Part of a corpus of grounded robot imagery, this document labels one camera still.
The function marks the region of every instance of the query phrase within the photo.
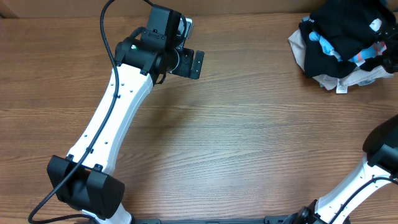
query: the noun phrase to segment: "black cable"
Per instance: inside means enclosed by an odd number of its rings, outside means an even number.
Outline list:
[[[136,38],[138,35],[140,35],[142,33],[142,31],[145,29],[145,27],[138,27],[137,29],[135,29],[131,34],[130,37],[131,38]]]
[[[118,98],[118,94],[119,94],[119,73],[118,73],[118,68],[116,66],[116,63],[113,59],[113,55],[112,55],[112,51],[109,48],[109,44],[108,41],[106,40],[106,36],[105,36],[105,31],[104,31],[104,16],[105,16],[105,12],[107,10],[107,8],[109,7],[109,5],[114,2],[114,0],[109,0],[102,12],[101,12],[101,17],[99,20],[99,26],[101,29],[101,36],[102,39],[104,41],[104,45],[106,47],[106,51],[108,52],[109,58],[111,59],[111,63],[113,66],[113,70],[114,70],[114,76],[115,76],[115,80],[116,80],[116,84],[115,84],[115,89],[114,89],[114,95],[113,95],[113,99],[112,99],[112,103],[109,106],[109,110],[106,113],[106,116],[103,120],[103,122],[101,123],[101,126],[99,127],[97,133],[94,135],[93,140],[91,141],[90,145],[86,148],[86,152],[84,153],[84,155],[81,157],[81,159],[78,161],[78,163],[76,164],[76,166],[69,172],[69,174],[43,199],[43,201],[41,201],[34,209],[33,211],[30,213],[29,217],[28,217],[28,222],[30,224],[44,224],[44,223],[51,223],[51,222],[57,222],[60,220],[66,220],[66,219],[71,219],[71,218],[89,218],[92,221],[94,221],[95,223],[98,223],[98,221],[96,221],[93,217],[89,216],[89,215],[84,215],[84,214],[77,214],[77,215],[67,215],[64,217],[58,217],[58,218],[52,218],[49,220],[42,220],[42,221],[35,221],[33,220],[34,215],[50,200],[51,197],[53,197],[57,191],[65,185],[65,183],[72,177],[72,175],[78,170],[78,168],[82,165],[83,161],[87,158],[88,154],[91,153],[93,151],[93,146],[95,144],[95,142],[97,141],[98,137],[100,136],[102,130],[105,127],[106,122],[108,121],[109,117],[111,116],[112,110],[114,108],[114,105],[116,103],[116,100]]]
[[[345,207],[347,207],[347,205],[350,203],[350,201],[352,201],[352,199],[354,199],[355,196],[357,196],[357,194],[359,194],[363,189],[365,189],[370,184],[376,183],[376,181],[378,181],[378,180],[387,180],[393,184],[398,185],[398,181],[391,179],[391,178],[387,178],[387,177],[376,177],[376,178],[373,178],[372,180],[369,180],[366,184],[362,185],[362,187],[360,187],[357,191],[355,191],[355,193],[353,193],[351,195],[351,197],[340,207],[340,209],[338,210],[336,215],[332,218],[332,220],[330,221],[329,224],[333,224],[333,222],[336,221],[338,216],[343,212],[343,210],[345,209]]]
[[[150,0],[144,0],[144,2],[148,3],[150,6],[154,6],[154,3],[152,3]]]
[[[158,83],[156,83],[156,85],[161,85],[161,84],[163,84],[163,82],[164,82],[165,80],[166,80],[166,74],[163,75],[162,79],[161,79]]]

